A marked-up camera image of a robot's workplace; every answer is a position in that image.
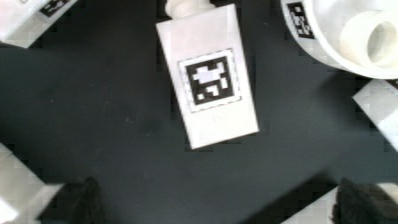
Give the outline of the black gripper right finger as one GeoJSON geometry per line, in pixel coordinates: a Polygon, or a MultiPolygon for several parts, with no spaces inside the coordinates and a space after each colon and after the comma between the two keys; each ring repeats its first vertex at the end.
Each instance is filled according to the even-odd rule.
{"type": "Polygon", "coordinates": [[[334,224],[398,224],[398,184],[341,180],[333,208],[334,224]]]}

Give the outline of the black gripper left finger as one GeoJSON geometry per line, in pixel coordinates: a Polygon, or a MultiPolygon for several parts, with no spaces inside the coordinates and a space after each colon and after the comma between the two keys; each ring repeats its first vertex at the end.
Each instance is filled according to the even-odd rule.
{"type": "Polygon", "coordinates": [[[62,186],[38,219],[41,224],[107,224],[102,188],[93,178],[62,186]]]}

